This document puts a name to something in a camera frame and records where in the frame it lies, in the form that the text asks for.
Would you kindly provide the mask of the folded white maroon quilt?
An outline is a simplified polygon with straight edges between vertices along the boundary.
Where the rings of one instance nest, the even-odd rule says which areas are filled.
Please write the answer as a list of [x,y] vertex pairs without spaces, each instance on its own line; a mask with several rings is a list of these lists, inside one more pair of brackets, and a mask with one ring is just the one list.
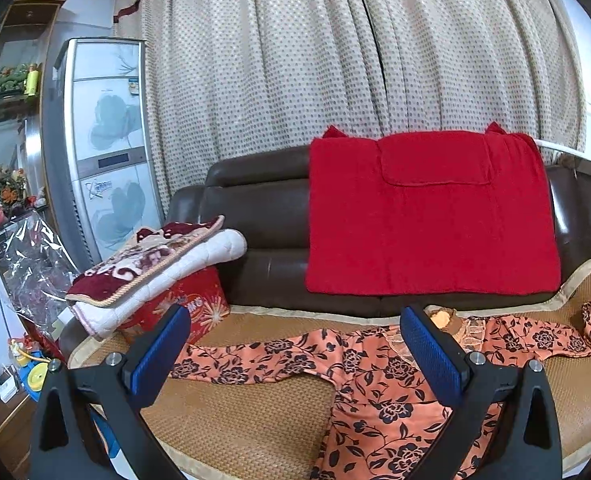
[[79,274],[65,299],[87,334],[104,339],[146,302],[209,266],[237,260],[246,239],[225,217],[142,228],[108,259]]

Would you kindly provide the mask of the yellow blue toy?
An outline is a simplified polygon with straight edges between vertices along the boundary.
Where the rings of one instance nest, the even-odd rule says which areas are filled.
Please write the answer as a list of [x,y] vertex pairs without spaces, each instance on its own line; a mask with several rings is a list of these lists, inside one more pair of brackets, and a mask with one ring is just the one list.
[[9,351],[21,386],[33,401],[38,402],[50,360],[29,336],[11,338]]

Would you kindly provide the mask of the orange floral garment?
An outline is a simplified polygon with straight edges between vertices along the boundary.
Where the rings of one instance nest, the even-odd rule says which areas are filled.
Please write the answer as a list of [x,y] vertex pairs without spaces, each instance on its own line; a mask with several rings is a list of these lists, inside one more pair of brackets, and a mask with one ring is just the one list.
[[[574,328],[524,315],[465,318],[455,339],[495,365],[588,358],[591,301],[583,304],[582,321]],[[330,382],[335,400],[314,479],[404,479],[451,414],[437,402],[396,325],[350,333],[322,328],[220,348],[189,344],[170,374],[219,385],[269,384],[302,374]]]

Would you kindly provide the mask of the woven bamboo seat mat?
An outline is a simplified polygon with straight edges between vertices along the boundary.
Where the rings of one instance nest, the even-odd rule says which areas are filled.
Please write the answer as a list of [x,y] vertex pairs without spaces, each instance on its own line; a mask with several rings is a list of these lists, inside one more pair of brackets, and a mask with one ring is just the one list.
[[[591,301],[591,275],[565,304],[551,311],[473,315],[434,307],[434,322],[453,334],[465,318],[524,315],[582,328],[582,307]],[[301,336],[314,330],[343,333],[399,326],[396,318],[234,307],[197,346],[228,347]],[[562,467],[591,456],[591,356],[552,356],[541,361],[550,384],[561,437]],[[143,417],[164,450],[199,479],[314,479],[311,476],[330,422],[335,388],[309,374],[269,384],[219,385],[166,380]]]

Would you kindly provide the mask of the beige dotted curtain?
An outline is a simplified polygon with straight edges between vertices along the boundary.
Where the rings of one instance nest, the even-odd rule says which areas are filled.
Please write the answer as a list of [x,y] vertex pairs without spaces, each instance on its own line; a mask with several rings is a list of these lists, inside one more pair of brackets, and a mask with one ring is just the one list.
[[586,142],[562,0],[114,0],[113,32],[144,41],[163,204],[215,162],[330,126],[379,139],[497,122]]

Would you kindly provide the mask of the red gift box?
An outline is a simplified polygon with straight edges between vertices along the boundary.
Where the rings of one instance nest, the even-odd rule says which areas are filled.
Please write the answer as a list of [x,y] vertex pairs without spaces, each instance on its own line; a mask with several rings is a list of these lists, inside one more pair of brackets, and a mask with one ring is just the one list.
[[230,313],[217,269],[208,266],[182,278],[165,292],[145,302],[118,328],[118,332],[132,342],[137,336],[153,330],[174,304],[190,313],[189,342],[195,342],[214,330]]

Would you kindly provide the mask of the red knitted blanket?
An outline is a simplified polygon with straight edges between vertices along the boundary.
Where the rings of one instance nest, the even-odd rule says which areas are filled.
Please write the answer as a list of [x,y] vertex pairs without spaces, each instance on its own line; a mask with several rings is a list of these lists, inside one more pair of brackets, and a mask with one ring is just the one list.
[[309,147],[310,292],[527,296],[561,282],[546,169],[530,136],[337,128]]

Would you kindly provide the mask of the clear plastic wrap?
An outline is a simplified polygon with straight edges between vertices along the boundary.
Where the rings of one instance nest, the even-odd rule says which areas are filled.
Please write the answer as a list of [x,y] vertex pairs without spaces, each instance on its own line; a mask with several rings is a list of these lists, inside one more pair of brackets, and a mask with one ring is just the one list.
[[72,318],[65,296],[78,270],[38,212],[0,226],[0,274],[14,312],[57,340]]

